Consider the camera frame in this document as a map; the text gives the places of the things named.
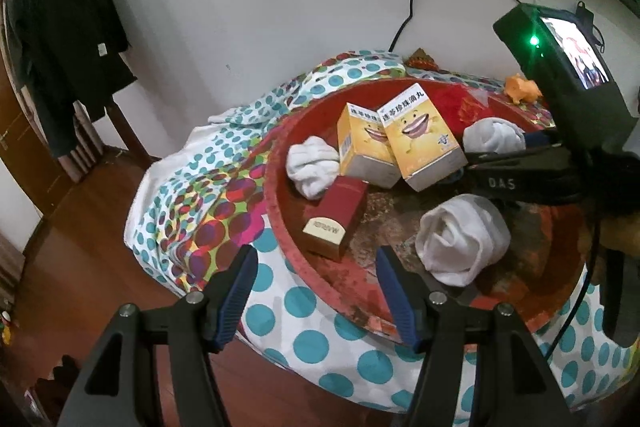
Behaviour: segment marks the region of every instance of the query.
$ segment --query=white rolled towel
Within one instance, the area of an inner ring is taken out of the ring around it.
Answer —
[[[524,131],[516,124],[502,118],[482,118],[465,129],[462,135],[465,152],[524,151]]]
[[[307,200],[318,200],[340,172],[340,156],[318,136],[292,145],[287,153],[287,176]]]
[[[422,216],[415,250],[438,281],[462,287],[500,261],[510,242],[507,224],[491,201],[460,194]]]

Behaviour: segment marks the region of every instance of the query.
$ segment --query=wooden floor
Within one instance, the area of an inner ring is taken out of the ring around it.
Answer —
[[[28,246],[16,299],[9,375],[21,389],[46,377],[67,353],[81,362],[120,304],[142,309],[175,296],[146,275],[122,234],[142,170],[125,155],[99,165],[74,187]],[[167,427],[179,427],[166,348],[159,381]],[[213,359],[234,427],[382,427],[391,415],[334,396],[233,341]]]

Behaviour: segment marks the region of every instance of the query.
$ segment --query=maroon box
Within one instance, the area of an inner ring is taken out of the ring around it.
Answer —
[[[367,206],[367,187],[357,178],[338,176],[303,230],[306,247],[340,261]]]

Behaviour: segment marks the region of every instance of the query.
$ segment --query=device screen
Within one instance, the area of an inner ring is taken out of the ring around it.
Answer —
[[[574,23],[564,19],[551,19],[542,17],[549,31],[569,57],[578,78],[585,89],[598,87],[609,82],[602,64],[596,57],[591,45],[584,38],[582,32]]]

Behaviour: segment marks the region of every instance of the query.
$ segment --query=barcode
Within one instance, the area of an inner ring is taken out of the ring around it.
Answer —
[[[343,142],[340,144],[340,159],[343,160],[345,156],[347,156],[347,153],[349,152],[349,149],[351,148],[351,133],[349,133],[347,135],[347,138],[345,138],[343,140]]]

